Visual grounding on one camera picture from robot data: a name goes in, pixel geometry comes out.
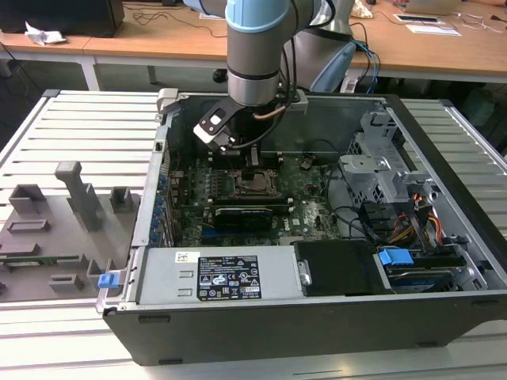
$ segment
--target white crumpled paper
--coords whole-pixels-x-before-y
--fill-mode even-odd
[[[33,28],[29,25],[28,22],[25,22],[26,32],[25,36],[27,36],[33,43],[44,46],[45,44],[54,44],[57,42],[65,42],[62,36],[62,33],[51,31],[45,32],[44,30],[39,30],[37,28]]]
[[[350,15],[358,18],[373,18],[372,12],[364,6],[361,0],[356,0],[354,2],[354,7]]]

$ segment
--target power supply label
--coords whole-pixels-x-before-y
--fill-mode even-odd
[[[197,297],[201,301],[262,298],[257,256],[199,257]]]

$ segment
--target slotted metal platform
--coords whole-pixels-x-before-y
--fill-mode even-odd
[[[454,108],[439,101],[404,100],[445,160],[507,238],[507,162]],[[414,148],[405,149],[424,170]]]
[[[157,125],[156,97],[62,91],[56,98],[41,99],[0,154],[0,223],[10,213],[8,198],[17,183],[37,183],[48,195],[66,193],[52,176],[61,160],[81,161],[83,180],[91,181],[97,192],[128,185],[141,193]],[[436,101],[406,105],[456,172],[469,181],[485,210],[505,217],[505,163],[497,162],[492,149],[453,108]],[[417,161],[409,146],[407,150]],[[0,378],[507,378],[507,321],[481,325],[445,348],[140,367],[96,313],[94,302],[0,304]]]
[[[43,97],[0,155],[0,225],[17,184],[38,184],[47,196],[67,194],[58,162],[82,163],[97,194],[129,186],[141,194],[157,123],[156,93],[62,91]]]

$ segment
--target blue drive latch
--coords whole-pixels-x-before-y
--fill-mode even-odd
[[[385,248],[379,252],[379,259],[382,265],[411,265],[414,259],[408,249]]]
[[[102,273],[98,278],[99,289],[118,289],[120,287],[119,273]]]

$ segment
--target laptop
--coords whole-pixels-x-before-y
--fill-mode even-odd
[[[409,0],[396,6],[407,13],[450,14],[460,3],[461,0]]]

